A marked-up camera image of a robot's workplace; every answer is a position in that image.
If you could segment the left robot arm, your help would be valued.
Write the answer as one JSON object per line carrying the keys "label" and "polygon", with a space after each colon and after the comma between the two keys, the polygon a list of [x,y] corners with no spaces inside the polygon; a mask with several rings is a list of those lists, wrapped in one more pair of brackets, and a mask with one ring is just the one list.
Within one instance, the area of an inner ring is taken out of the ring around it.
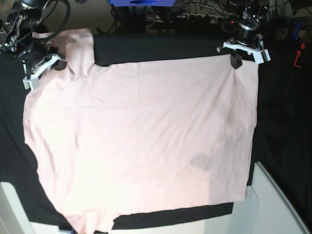
{"label": "left robot arm", "polygon": [[240,18],[228,17],[222,21],[222,31],[231,37],[217,47],[217,51],[224,48],[230,50],[231,66],[234,69],[242,66],[241,52],[252,55],[256,64],[271,60],[269,51],[264,47],[264,36],[260,32],[260,24],[267,18],[269,4],[268,0],[247,0]]}

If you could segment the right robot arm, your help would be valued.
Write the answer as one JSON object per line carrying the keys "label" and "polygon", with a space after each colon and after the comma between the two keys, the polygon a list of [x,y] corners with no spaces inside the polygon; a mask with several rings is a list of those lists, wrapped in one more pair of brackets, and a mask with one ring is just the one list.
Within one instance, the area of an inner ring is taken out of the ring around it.
{"label": "right robot arm", "polygon": [[71,13],[69,1],[64,0],[66,12],[58,29],[45,38],[35,38],[33,33],[44,22],[43,10],[50,0],[2,0],[0,2],[0,53],[23,64],[25,89],[35,90],[46,70],[63,70],[65,56],[51,40],[65,27]]}

